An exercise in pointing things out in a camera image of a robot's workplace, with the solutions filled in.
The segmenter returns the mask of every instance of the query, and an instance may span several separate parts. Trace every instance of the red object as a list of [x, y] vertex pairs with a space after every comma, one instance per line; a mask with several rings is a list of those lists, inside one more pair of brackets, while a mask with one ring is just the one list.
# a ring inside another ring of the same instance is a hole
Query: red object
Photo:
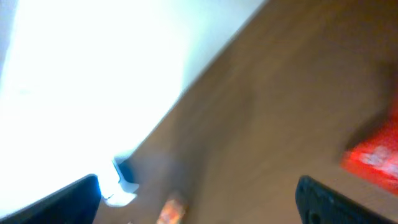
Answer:
[[373, 137], [346, 152], [346, 170], [398, 195], [398, 119], [391, 119]]

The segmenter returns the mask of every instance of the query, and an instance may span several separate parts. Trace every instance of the white wall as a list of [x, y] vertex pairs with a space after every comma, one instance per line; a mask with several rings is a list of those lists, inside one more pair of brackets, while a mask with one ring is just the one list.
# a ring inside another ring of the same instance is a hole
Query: white wall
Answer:
[[0, 83], [12, 183], [0, 201], [37, 200], [129, 157], [262, 2], [20, 0]]

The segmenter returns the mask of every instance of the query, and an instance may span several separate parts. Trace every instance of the wooden surface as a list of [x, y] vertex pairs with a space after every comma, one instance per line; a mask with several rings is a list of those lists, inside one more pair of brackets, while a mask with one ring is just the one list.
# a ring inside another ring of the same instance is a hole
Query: wooden surface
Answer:
[[398, 2], [270, 1], [131, 157], [139, 196], [96, 223], [154, 223], [177, 189], [194, 223], [300, 223], [308, 174], [398, 221], [398, 198], [339, 168], [383, 121]]

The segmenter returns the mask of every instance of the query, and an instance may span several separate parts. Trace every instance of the small orange object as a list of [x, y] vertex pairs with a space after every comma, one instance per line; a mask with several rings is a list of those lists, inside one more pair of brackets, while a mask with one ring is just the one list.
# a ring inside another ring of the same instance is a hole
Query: small orange object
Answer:
[[185, 214], [186, 205], [179, 194], [173, 194], [166, 201], [156, 224], [179, 224]]

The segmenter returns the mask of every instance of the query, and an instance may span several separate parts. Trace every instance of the black device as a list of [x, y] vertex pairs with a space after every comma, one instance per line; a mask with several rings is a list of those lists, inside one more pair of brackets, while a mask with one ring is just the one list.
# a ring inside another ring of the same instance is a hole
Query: black device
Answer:
[[91, 224], [101, 200], [96, 175], [86, 176], [0, 223]]
[[307, 175], [300, 178], [295, 199], [304, 224], [394, 223]]

